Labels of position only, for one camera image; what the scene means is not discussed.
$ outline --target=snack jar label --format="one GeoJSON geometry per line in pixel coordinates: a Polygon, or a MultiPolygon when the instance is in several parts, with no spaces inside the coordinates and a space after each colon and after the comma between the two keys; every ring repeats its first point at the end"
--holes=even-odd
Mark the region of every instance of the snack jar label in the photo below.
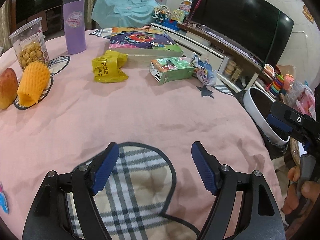
{"type": "Polygon", "coordinates": [[[66,24],[70,28],[77,28],[77,27],[81,26],[82,17],[83,17],[83,12],[74,11],[74,12],[69,14],[69,17],[66,20],[66,24]]]}
{"type": "Polygon", "coordinates": [[[49,63],[49,56],[48,56],[48,51],[47,51],[47,47],[45,45],[45,41],[44,41],[44,35],[42,32],[42,29],[39,29],[39,31],[37,32],[38,35],[38,40],[40,43],[40,47],[41,47],[41,51],[44,57],[44,62],[45,63],[49,63]]]}

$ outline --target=snack package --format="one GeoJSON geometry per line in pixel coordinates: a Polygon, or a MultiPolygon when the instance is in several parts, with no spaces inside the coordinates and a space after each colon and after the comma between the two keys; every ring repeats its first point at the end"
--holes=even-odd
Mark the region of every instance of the snack package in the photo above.
{"type": "Polygon", "coordinates": [[[183,57],[153,59],[149,72],[160,85],[169,81],[188,79],[194,71],[194,67],[189,62],[189,58],[183,57]]]}
{"type": "Polygon", "coordinates": [[[107,50],[101,57],[92,60],[95,82],[121,82],[129,77],[120,68],[127,62],[128,55],[107,50]]]}
{"type": "Polygon", "coordinates": [[[41,17],[37,18],[10,35],[14,52],[18,62],[25,70],[31,62],[42,62],[48,66],[49,56],[44,42],[41,17]]]}

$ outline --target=blue cloth cover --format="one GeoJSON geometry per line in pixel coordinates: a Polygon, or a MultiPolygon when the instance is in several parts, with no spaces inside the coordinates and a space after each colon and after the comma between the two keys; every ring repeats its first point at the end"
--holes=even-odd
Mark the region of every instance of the blue cloth cover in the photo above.
{"type": "Polygon", "coordinates": [[[155,0],[97,0],[91,15],[101,28],[143,27],[154,21],[155,0]]]}

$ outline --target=black tv screen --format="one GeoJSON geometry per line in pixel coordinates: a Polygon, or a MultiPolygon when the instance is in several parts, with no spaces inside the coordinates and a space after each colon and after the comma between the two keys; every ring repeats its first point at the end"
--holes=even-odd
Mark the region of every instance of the black tv screen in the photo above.
{"type": "MultiPolygon", "coordinates": [[[[197,2],[193,0],[190,15],[197,2]]],[[[201,0],[191,20],[223,34],[272,66],[279,61],[294,24],[265,0],[201,0]]]]}

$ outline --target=finger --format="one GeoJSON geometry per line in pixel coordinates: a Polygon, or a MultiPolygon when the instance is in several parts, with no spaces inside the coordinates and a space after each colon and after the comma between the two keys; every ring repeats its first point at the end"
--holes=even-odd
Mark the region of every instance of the finger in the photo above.
{"type": "Polygon", "coordinates": [[[295,170],[294,170],[294,175],[293,175],[293,180],[294,182],[297,182],[298,179],[300,178],[300,168],[299,166],[296,166],[295,170]]]}
{"type": "Polygon", "coordinates": [[[296,209],[299,206],[299,199],[296,195],[295,184],[291,184],[288,188],[287,202],[292,210],[296,209]]]}
{"type": "Polygon", "coordinates": [[[296,195],[296,186],[291,184],[288,188],[288,195],[284,200],[282,211],[284,214],[290,214],[292,210],[296,209],[299,205],[299,200],[296,195]]]}
{"type": "Polygon", "coordinates": [[[300,177],[300,169],[298,166],[291,168],[288,172],[288,179],[296,182],[300,177]]]}
{"type": "Polygon", "coordinates": [[[282,212],[285,215],[289,215],[292,212],[291,207],[288,205],[288,203],[286,202],[287,199],[284,200],[284,204],[283,204],[283,208],[282,208],[282,212]]]}
{"type": "Polygon", "coordinates": [[[314,181],[306,181],[302,185],[301,192],[304,197],[309,198],[314,203],[320,193],[320,184],[314,181]]]}

